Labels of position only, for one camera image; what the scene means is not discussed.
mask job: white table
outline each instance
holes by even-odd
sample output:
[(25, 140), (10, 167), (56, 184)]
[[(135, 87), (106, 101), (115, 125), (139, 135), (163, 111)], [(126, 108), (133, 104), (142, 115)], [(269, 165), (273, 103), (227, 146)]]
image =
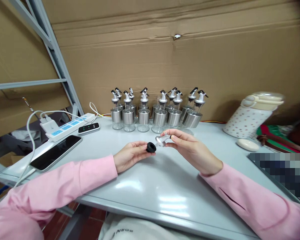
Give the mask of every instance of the white table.
[[(55, 169), (70, 161), (101, 158), (117, 153), (125, 144), (143, 140), (155, 142), (151, 130), (126, 133), (111, 128), (110, 118), (98, 118), (101, 129), (82, 136), (83, 141), (55, 164)], [(249, 152), (236, 145), (236, 138), (225, 134), (222, 125), (200, 123), (194, 129), (201, 140), (219, 159), (269, 190), (288, 198), (247, 156)], [(47, 142), (36, 150), (36, 156), (55, 143)], [(271, 153), (261, 147), (259, 153)], [(7, 168), (0, 178), (16, 182), (29, 155)], [(29, 177), (33, 179), (39, 173)], [(142, 160), (103, 186), (79, 197), (79, 203), (110, 212), (149, 219), (160, 225), (213, 239), (257, 239), (254, 232), (198, 176), (173, 148), (158, 147), (156, 156)]]

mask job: floor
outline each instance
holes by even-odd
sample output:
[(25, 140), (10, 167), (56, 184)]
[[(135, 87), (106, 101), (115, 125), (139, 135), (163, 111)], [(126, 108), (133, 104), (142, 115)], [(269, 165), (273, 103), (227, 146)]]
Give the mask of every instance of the floor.
[[(72, 202), (68, 205), (71, 209), (75, 210), (78, 203)], [(79, 240), (96, 240), (98, 239), (103, 221), (106, 217), (106, 211), (94, 208), (83, 226)], [(68, 224), (70, 217), (56, 212), (51, 222), (43, 230), (45, 240), (57, 240), (66, 225)]]

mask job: person's right hand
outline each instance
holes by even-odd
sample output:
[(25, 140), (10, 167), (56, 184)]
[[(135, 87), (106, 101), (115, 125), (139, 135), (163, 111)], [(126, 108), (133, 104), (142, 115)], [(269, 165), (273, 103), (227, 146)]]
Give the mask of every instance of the person's right hand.
[(177, 129), (168, 129), (161, 136), (171, 135), (173, 143), (166, 143), (166, 147), (173, 147), (197, 170), (205, 176), (212, 176), (223, 168), (223, 163), (202, 142), (194, 136)]

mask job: power strip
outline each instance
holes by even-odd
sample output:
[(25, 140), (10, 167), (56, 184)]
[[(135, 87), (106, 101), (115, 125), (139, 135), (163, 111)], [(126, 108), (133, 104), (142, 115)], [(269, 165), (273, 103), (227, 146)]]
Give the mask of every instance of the power strip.
[[(82, 116), (82, 118), (87, 122), (92, 121), (95, 117), (96, 116), (92, 113), (86, 113)], [(65, 136), (69, 135), (70, 133), (76, 131), (79, 127), (88, 124), (84, 120), (82, 120), (81, 118), (76, 118), (75, 120), (72, 120), (71, 122), (68, 122), (59, 127), (58, 131), (55, 131), (51, 134), (46, 133), (46, 136), (49, 138), (49, 141), (57, 142)]]

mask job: soap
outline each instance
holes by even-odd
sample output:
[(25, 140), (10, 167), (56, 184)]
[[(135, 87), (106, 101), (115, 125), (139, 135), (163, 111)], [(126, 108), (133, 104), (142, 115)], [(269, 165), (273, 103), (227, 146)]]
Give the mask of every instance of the soap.
[(259, 146), (256, 143), (251, 142), (247, 139), (238, 139), (237, 144), (243, 149), (246, 149), (251, 152), (256, 152), (259, 150)]

